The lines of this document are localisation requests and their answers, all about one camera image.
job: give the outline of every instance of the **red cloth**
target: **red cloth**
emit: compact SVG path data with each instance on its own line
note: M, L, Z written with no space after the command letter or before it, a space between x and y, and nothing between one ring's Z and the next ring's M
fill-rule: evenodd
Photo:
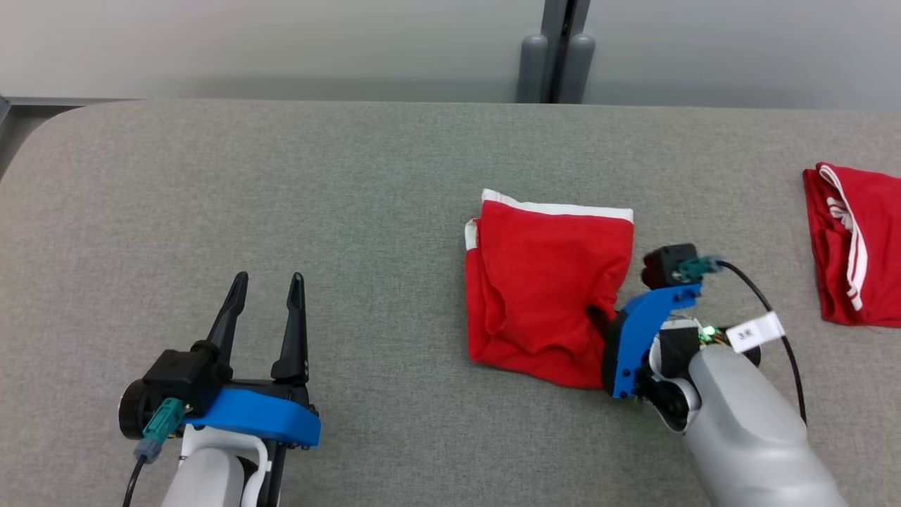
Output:
M820 162L804 188L823 319L901 327L901 179Z
M469 357L568 387L601 385L604 342L632 256L633 212L520 203L484 190L466 227Z

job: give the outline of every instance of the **white wall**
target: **white wall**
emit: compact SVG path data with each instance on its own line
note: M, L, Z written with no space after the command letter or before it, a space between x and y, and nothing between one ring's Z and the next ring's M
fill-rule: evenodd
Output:
M4 0L5 97L514 99L543 0Z
M898 0L592 0L589 104L901 111Z

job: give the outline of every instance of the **white cable label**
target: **white cable label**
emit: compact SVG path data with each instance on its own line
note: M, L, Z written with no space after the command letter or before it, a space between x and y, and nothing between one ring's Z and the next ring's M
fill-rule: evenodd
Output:
M726 337L729 338L729 343L738 353L781 338L785 334L786 331L782 328L782 323L779 322L779 317L776 317L775 311L726 329Z

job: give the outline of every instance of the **gray fabric tablecloth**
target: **gray fabric tablecloth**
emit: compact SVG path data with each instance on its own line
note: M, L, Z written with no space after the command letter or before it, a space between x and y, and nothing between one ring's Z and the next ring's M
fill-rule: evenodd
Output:
M472 364L463 225L482 188L632 207L635 259L693 242L765 291L793 341L810 440L853 505L901 498L901 333L820 319L801 170L901 176L901 117L733 109L129 102L41 127L0 180L0 504L114 505L116 407L204 338L250 272L232 366L265 377L306 277L320 448L283 505L703 505L650 407ZM761 314L731 274L696 314ZM794 403L778 342L762 371ZM178 443L141 475L159 504Z

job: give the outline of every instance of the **blue bracket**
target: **blue bracket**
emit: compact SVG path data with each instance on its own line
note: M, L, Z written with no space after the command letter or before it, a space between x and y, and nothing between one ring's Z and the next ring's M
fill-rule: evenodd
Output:
M185 417L185 424L301 447L318 447L323 428L318 417L297 403L246 389L222 389L203 417Z
M602 375L604 389L614 398L626 398L635 388L635 371L651 348L660 326L676 309L694 307L701 284L650 290L626 303L605 335Z

